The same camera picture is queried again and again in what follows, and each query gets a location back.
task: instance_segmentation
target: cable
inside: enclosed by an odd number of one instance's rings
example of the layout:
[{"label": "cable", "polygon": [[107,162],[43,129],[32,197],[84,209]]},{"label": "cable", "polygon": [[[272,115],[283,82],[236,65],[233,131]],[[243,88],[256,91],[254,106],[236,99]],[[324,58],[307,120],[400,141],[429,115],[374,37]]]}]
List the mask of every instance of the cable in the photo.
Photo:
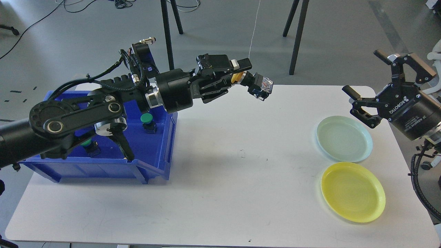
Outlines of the cable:
[{"label": "cable", "polygon": [[253,36],[251,36],[251,44],[250,44],[250,51],[248,52],[248,58],[250,58],[250,54],[251,54],[251,46],[253,45],[253,38],[254,38],[254,32],[256,31],[257,14],[259,13],[260,2],[261,2],[261,1],[259,0],[259,6],[257,6],[257,11],[256,11],[256,21],[254,22]]},{"label": "cable", "polygon": [[67,9],[66,9],[66,5],[65,4],[63,4],[63,7],[64,7],[64,10],[65,11],[67,11],[67,12],[69,12],[69,13],[78,13],[78,12],[81,12],[81,11],[83,11],[83,10],[85,10],[89,5],[91,5],[93,2],[95,2],[96,0],[93,0],[92,2],[90,2],[88,5],[86,5],[83,9],[81,9],[81,10],[78,10],[78,11],[68,11]]},{"label": "cable", "polygon": [[87,77],[85,79],[76,79],[76,80],[72,80],[69,81],[63,85],[61,85],[60,87],[58,87],[56,90],[54,90],[54,92],[52,92],[52,94],[49,96],[48,100],[54,100],[55,98],[57,98],[58,96],[60,96],[63,92],[67,91],[68,89],[80,85],[82,83],[92,83],[93,81],[95,81],[96,79],[110,73],[111,71],[113,71],[115,68],[117,68],[119,65],[121,65],[121,63],[123,62],[124,57],[121,56],[120,59],[115,62],[111,67],[109,67],[107,70],[105,70],[103,73],[94,76],[94,77]]},{"label": "cable", "polygon": [[176,5],[176,6],[181,7],[181,8],[195,8],[199,5],[201,5],[201,2],[198,2],[198,5],[196,5],[196,6],[181,6],[181,5]]},{"label": "cable", "polygon": [[424,194],[422,193],[421,187],[419,186],[419,182],[418,182],[419,164],[421,162],[422,157],[424,156],[424,153],[428,150],[428,145],[429,145],[428,141],[426,140],[424,142],[424,147],[422,148],[421,152],[419,154],[414,154],[412,156],[412,160],[411,160],[411,173],[409,173],[409,176],[411,176],[412,186],[414,188],[414,191],[415,191],[416,195],[418,196],[418,199],[421,201],[421,203],[424,205],[424,207],[426,207],[426,209],[427,209],[427,211],[429,213],[431,213],[436,219],[441,221],[441,213],[438,212],[430,204],[430,202],[427,200],[427,198],[424,196]]},{"label": "cable", "polygon": [[39,22],[42,21],[44,18],[46,18],[46,17],[48,17],[50,14],[52,14],[56,9],[58,9],[58,7],[59,7],[60,5],[61,5],[61,4],[58,4],[58,6],[57,6],[56,8],[54,8],[53,11],[51,11],[51,12],[50,12],[49,14],[47,14],[45,17],[41,18],[40,20],[36,21],[36,22],[35,22],[34,24],[32,24],[31,26],[29,26],[28,28],[26,28],[26,30],[23,31],[22,35],[20,35],[19,39],[18,39],[17,42],[12,46],[12,48],[11,48],[7,53],[5,53],[2,57],[0,57],[0,60],[3,59],[6,55],[8,55],[8,54],[14,49],[14,47],[19,43],[19,41],[22,39],[22,37],[23,37],[23,35],[26,33],[26,31],[28,31],[33,25],[39,23]]},{"label": "cable", "polygon": [[124,9],[124,8],[129,8],[133,6],[133,2],[135,2],[136,0],[115,0],[115,8],[117,9]]},{"label": "cable", "polygon": [[63,1],[63,2],[59,3],[59,2],[57,2],[57,1],[55,0],[55,3],[56,3],[56,4],[63,4],[63,5],[74,5],[74,4],[77,4],[77,3],[82,2],[82,1],[83,1],[83,0],[79,0],[79,1],[76,1],[76,2],[71,3],[71,4],[66,4],[66,3],[65,3],[66,1]]},{"label": "cable", "polygon": [[192,9],[190,11],[184,11],[184,10],[181,10],[181,9],[177,8],[178,11],[180,11],[180,12],[189,13],[189,12],[193,12],[193,11],[197,10],[199,8],[199,6],[201,5],[201,1],[200,0],[196,0],[196,3],[197,3],[197,5],[196,6],[192,6],[192,7],[180,6],[180,5],[176,5],[176,6],[177,7],[183,7],[183,8],[194,8],[194,9]]}]

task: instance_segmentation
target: power cord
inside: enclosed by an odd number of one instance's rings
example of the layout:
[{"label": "power cord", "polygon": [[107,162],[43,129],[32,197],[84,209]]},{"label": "power cord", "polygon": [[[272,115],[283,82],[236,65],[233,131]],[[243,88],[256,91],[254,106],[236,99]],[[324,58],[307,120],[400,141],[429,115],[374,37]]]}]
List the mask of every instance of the power cord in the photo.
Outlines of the power cord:
[{"label": "power cord", "polygon": [[133,2],[135,2],[136,0],[114,0],[115,1],[115,8],[117,9],[124,9],[124,8],[129,8],[133,6]]},{"label": "power cord", "polygon": [[5,53],[2,57],[0,57],[0,60],[3,59],[6,55],[8,55],[13,49],[14,47],[19,43],[19,41],[22,39],[23,35],[26,33],[26,31],[28,31],[33,25],[39,23],[40,21],[42,21],[44,18],[48,17],[50,14],[52,14],[56,9],[58,9],[58,7],[64,3],[65,0],[63,0],[60,4],[58,4],[58,6],[56,8],[54,8],[53,11],[51,11],[49,14],[47,14],[45,17],[41,18],[40,20],[34,22],[34,24],[32,24],[31,26],[29,26],[28,28],[26,28],[26,30],[23,31],[22,35],[20,35],[19,39],[17,40],[17,42],[12,46],[12,48]]},{"label": "power cord", "polygon": [[85,10],[89,5],[91,5],[93,2],[95,2],[96,0],[93,0],[92,2],[90,2],[88,5],[86,5],[84,8],[82,8],[81,10],[78,10],[78,11],[68,11],[67,9],[66,9],[66,5],[70,5],[70,4],[63,4],[63,7],[64,7],[64,10],[65,11],[67,11],[67,12],[69,12],[69,13],[78,13],[78,12],[81,12],[81,11],[83,11],[83,10]]},{"label": "power cord", "polygon": [[196,0],[196,6],[181,6],[181,5],[176,5],[176,6],[181,7],[181,8],[194,8],[194,9],[192,9],[190,11],[184,11],[184,10],[181,10],[181,9],[178,8],[178,10],[180,12],[189,13],[189,12],[193,12],[193,11],[197,10],[200,5],[201,5],[201,1],[200,0]]},{"label": "power cord", "polygon": [[79,1],[76,1],[76,2],[71,3],[71,4],[67,4],[66,1],[63,1],[63,2],[59,3],[59,2],[57,2],[57,1],[55,0],[55,3],[56,3],[56,4],[63,4],[63,5],[74,5],[74,4],[77,4],[77,3],[82,2],[82,1],[83,1],[83,0],[79,0]]}]

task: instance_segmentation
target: gray floor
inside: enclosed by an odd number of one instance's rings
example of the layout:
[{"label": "gray floor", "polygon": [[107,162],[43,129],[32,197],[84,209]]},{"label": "gray floor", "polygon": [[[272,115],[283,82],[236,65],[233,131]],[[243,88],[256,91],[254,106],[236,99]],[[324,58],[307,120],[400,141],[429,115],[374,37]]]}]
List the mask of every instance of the gray floor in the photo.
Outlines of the gray floor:
[{"label": "gray floor", "polygon": [[[68,9],[78,10],[89,2],[84,0],[68,6]],[[195,3],[193,0],[177,2],[182,5]],[[230,59],[248,57],[259,0],[201,2],[198,10],[180,13],[184,35],[178,34],[170,15],[175,66],[183,70],[194,68],[196,56],[204,53],[227,54]],[[281,34],[292,1],[262,0],[250,53],[253,71],[268,76],[276,84],[368,85],[379,92],[390,82],[391,75],[388,66],[372,54],[374,50],[382,49],[390,54],[415,52],[429,63],[425,57],[441,38],[441,20],[432,14],[425,2],[311,1],[295,75],[289,76],[298,13],[288,37],[283,38]],[[53,0],[2,0],[0,23],[13,25],[23,32],[55,7]],[[0,60],[0,119],[25,118],[29,109],[41,101],[48,90],[79,75],[101,73],[118,59],[119,49],[126,49],[131,43],[149,36],[157,38],[151,49],[159,70],[167,71],[159,1],[139,0],[133,8],[117,10],[113,2],[99,0],[76,14],[57,9],[33,26],[16,48]],[[16,40],[17,37],[10,32],[0,30],[0,54],[7,52]],[[127,70],[121,67],[108,77],[126,73]],[[410,72],[408,80],[414,75]],[[410,163],[415,145],[421,141],[410,142],[392,129],[403,156]],[[384,166],[388,166],[388,161],[384,161]],[[0,197],[0,234],[4,234],[31,174],[27,168],[19,173],[12,168],[0,172],[0,179],[7,186]],[[420,173],[423,190],[438,209],[441,209],[441,191],[437,187],[440,174],[441,166]],[[20,242],[19,245],[38,248],[43,244]],[[98,244],[74,246],[114,247]],[[68,244],[47,243],[45,247],[68,247]]]}]

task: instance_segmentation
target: cable connector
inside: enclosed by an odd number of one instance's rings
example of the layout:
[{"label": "cable connector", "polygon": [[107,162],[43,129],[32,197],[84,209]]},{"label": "cable connector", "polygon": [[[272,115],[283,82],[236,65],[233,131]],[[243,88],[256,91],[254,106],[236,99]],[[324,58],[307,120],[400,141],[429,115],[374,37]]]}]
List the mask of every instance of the cable connector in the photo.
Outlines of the cable connector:
[{"label": "cable connector", "polygon": [[156,38],[155,38],[155,37],[149,37],[148,39],[142,39],[142,40],[140,40],[139,43],[141,43],[141,44],[149,44],[149,45],[151,45],[151,44],[155,43],[155,41],[156,41]]},{"label": "cable connector", "polygon": [[139,77],[137,74],[132,74],[132,81],[135,85],[138,85],[139,83]]}]

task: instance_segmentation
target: table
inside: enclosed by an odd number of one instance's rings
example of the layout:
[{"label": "table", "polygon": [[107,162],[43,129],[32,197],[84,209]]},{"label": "table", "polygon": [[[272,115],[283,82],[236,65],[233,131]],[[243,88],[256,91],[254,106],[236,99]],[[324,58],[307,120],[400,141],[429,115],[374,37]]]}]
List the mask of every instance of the table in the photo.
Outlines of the table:
[{"label": "table", "polygon": [[[368,87],[354,87],[373,97]],[[367,224],[336,215],[320,192],[335,163],[314,132],[349,114],[341,86],[275,85],[264,102],[235,86],[179,112],[170,181],[83,179],[54,184],[34,174],[6,229],[20,241],[163,246],[427,247],[439,239],[413,192],[386,121],[370,129],[372,154],[359,164],[386,193]]]}]

